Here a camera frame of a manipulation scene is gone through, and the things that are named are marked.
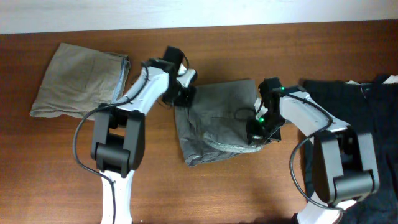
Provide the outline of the grey shorts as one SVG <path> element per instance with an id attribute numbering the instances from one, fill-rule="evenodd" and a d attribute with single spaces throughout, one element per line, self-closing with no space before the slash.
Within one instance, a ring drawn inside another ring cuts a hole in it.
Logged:
<path id="1" fill-rule="evenodd" d="M 189 167 L 257 152 L 270 141 L 248 143 L 246 122 L 255 114 L 257 90 L 250 79 L 197 86 L 189 108 L 175 108 L 175 123 Z"/>

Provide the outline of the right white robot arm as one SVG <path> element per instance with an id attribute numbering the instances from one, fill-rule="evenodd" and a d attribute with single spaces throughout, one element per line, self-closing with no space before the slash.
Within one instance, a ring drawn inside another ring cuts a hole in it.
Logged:
<path id="1" fill-rule="evenodd" d="M 379 190 L 380 180 L 372 134 L 357 131 L 316 103 L 299 85 L 284 87 L 276 77 L 258 86 L 260 104 L 246 123 L 250 145 L 279 136 L 286 122 L 305 138 L 293 149 L 289 171 L 294 185 L 307 200 L 294 223 L 339 223 L 346 210 Z M 312 182 L 308 196 L 294 174 L 294 157 L 310 141 L 313 144 Z"/>

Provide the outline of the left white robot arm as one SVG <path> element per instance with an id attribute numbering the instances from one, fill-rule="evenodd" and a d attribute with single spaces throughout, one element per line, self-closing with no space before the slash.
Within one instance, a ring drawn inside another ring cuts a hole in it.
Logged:
<path id="1" fill-rule="evenodd" d="M 180 59 L 150 59 L 124 96 L 93 113 L 90 156 L 102 180 L 102 223 L 132 223 L 132 179 L 144 156 L 146 115 L 159 97 L 171 105 L 188 106 L 196 77 Z"/>

